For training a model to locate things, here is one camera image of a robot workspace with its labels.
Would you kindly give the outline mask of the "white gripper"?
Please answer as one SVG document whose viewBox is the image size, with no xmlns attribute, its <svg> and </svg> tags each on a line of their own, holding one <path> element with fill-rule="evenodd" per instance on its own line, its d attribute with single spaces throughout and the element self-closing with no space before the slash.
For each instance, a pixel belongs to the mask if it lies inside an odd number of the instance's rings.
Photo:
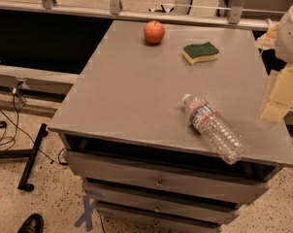
<svg viewBox="0 0 293 233">
<path fill-rule="evenodd" d="M 260 50 L 273 50 L 276 47 L 277 58 L 287 64 L 279 72 L 271 71 L 259 118 L 278 123 L 293 107 L 293 5 L 279 24 L 269 18 L 266 22 L 268 30 L 255 41 L 254 46 Z"/>
</svg>

